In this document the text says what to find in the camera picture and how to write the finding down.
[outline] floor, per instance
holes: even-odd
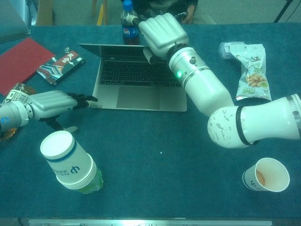
[[[120,24],[120,0],[108,0],[109,24]],[[279,22],[285,23],[301,0],[293,0]],[[102,1],[97,1],[96,16],[91,16],[92,0],[54,0],[55,25],[96,25]],[[286,0],[199,0],[199,5],[218,24],[272,23]],[[301,22],[301,4],[287,21]],[[300,219],[268,219],[275,226],[300,226]],[[28,226],[28,218],[0,218],[0,226]]]

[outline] red notebook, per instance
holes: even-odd
[[[18,82],[25,82],[55,55],[27,38],[0,56],[0,93],[6,96]]]

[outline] robot finger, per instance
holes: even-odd
[[[80,108],[84,108],[84,107],[88,107],[89,103],[87,101],[78,101],[77,105],[75,107],[73,107],[74,110],[76,109],[80,109]]]
[[[95,101],[95,102],[98,101],[98,99],[94,96],[86,96],[84,94],[75,94],[75,93],[67,93],[67,94],[71,96],[73,99],[75,99],[77,102],[86,101],[86,100]]]

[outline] peanuts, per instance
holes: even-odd
[[[262,77],[261,74],[254,73],[246,76],[246,82],[251,87],[260,87],[261,81],[267,81],[265,78]]]

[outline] blue bottle cap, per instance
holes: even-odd
[[[133,10],[133,4],[130,0],[123,1],[123,9],[126,11],[132,11]]]

